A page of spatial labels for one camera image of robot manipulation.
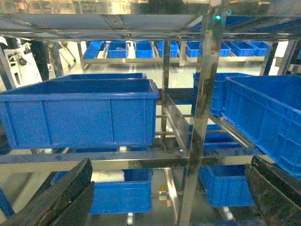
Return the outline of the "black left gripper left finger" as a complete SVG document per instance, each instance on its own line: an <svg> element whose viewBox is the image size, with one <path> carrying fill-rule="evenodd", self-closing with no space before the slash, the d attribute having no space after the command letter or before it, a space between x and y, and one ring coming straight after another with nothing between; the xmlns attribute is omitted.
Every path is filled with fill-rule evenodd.
<svg viewBox="0 0 301 226"><path fill-rule="evenodd" d="M85 158L1 225L83 226L94 198L92 171Z"/></svg>

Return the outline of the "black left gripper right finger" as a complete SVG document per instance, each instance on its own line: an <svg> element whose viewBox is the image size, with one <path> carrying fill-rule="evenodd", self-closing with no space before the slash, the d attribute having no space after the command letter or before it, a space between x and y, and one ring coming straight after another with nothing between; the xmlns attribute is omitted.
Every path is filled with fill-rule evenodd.
<svg viewBox="0 0 301 226"><path fill-rule="evenodd" d="M245 165L245 176L255 206L266 225L301 224L299 180L257 155Z"/></svg>

